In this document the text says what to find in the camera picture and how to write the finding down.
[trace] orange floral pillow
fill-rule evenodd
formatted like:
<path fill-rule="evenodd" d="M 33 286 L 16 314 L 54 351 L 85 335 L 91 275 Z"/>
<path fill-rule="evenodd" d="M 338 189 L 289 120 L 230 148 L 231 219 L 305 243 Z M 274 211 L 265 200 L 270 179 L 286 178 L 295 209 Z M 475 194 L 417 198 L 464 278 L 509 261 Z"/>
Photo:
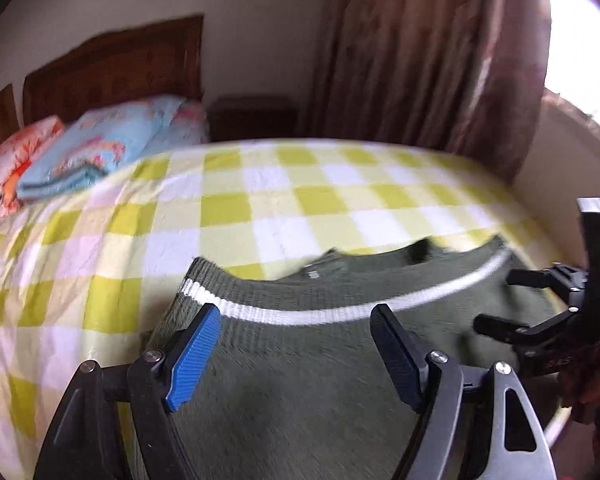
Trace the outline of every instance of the orange floral pillow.
<path fill-rule="evenodd" d="M 0 144 L 0 218 L 17 211 L 15 189 L 24 171 L 64 133 L 64 124 L 51 116 L 30 124 Z"/>

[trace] yellow checkered bedsheet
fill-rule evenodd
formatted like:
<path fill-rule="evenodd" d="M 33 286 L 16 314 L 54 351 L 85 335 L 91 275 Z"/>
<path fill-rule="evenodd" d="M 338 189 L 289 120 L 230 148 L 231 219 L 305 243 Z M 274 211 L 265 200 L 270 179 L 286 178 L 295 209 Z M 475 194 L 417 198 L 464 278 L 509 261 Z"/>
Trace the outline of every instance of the yellow checkered bedsheet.
<path fill-rule="evenodd" d="M 0 470 L 30 478 L 77 365 L 133 360 L 196 256 L 242 278 L 332 247 L 373 253 L 500 233 L 528 263 L 557 253 L 477 164 L 321 140 L 215 144 L 143 160 L 0 222 Z"/>

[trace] blue gripper pad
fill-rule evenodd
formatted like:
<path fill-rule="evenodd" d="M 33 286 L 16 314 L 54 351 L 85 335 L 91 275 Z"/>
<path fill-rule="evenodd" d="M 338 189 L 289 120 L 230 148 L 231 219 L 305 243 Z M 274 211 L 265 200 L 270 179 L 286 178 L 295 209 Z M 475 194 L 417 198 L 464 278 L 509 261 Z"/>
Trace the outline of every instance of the blue gripper pad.
<path fill-rule="evenodd" d="M 220 329 L 220 311 L 214 304 L 207 303 L 189 327 L 180 333 L 164 363 L 168 379 L 171 379 L 170 384 L 167 383 L 169 392 L 164 400 L 171 412 L 176 412 L 193 395 L 216 346 Z"/>

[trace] white stripe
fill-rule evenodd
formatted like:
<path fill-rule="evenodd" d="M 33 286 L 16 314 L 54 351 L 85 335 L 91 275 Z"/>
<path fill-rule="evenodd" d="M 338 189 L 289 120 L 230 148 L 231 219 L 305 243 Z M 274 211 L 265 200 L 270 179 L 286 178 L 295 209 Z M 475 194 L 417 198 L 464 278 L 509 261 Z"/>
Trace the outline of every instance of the white stripe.
<path fill-rule="evenodd" d="M 340 323 L 344 321 L 354 321 L 357 319 L 368 318 L 371 310 L 378 303 L 389 302 L 389 307 L 394 312 L 406 310 L 414 306 L 419 306 L 431 301 L 439 300 L 460 290 L 465 290 L 476 283 L 491 276 L 500 267 L 504 265 L 510 255 L 509 249 L 502 249 L 492 256 L 474 272 L 470 272 L 460 278 L 440 283 L 439 285 L 423 288 L 397 296 L 387 300 L 373 301 L 351 306 L 341 306 L 338 308 L 324 308 L 320 310 L 274 310 L 272 308 L 259 308 L 257 306 L 243 305 L 233 301 L 218 298 L 198 282 L 187 279 L 182 285 L 180 292 L 189 296 L 200 305 L 213 303 L 220 310 L 223 316 L 233 317 L 243 321 L 252 321 L 254 323 L 263 323 L 268 325 L 285 326 L 308 326 L 327 323 Z"/>

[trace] metal screw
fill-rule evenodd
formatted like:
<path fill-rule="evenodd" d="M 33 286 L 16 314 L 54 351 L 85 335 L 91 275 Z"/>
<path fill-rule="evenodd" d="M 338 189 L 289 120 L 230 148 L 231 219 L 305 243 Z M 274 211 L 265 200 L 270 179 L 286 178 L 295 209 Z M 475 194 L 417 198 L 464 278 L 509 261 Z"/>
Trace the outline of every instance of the metal screw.
<path fill-rule="evenodd" d="M 449 358 L 444 355 L 440 350 L 434 350 L 429 354 L 431 360 L 435 363 L 446 363 L 449 361 Z"/>
<path fill-rule="evenodd" d="M 148 363 L 157 363 L 160 359 L 162 359 L 162 352 L 159 350 L 147 350 L 142 358 Z"/>
<path fill-rule="evenodd" d="M 496 363 L 496 371 L 499 374 L 509 375 L 511 373 L 511 367 L 503 361 Z"/>
<path fill-rule="evenodd" d="M 96 361 L 85 361 L 80 365 L 80 371 L 83 374 L 90 374 L 96 368 Z"/>

